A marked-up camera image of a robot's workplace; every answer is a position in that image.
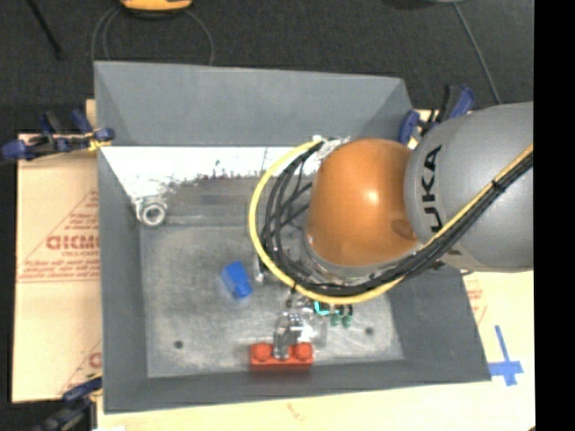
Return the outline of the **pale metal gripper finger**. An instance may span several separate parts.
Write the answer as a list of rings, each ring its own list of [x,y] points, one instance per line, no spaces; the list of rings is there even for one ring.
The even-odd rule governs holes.
[[[289,348],[295,345],[303,331],[302,317],[297,313],[280,315],[273,334],[273,356],[279,360],[289,358]]]
[[[303,341],[313,345],[315,349],[324,349],[327,344],[328,328],[327,322],[309,321],[304,324]]]

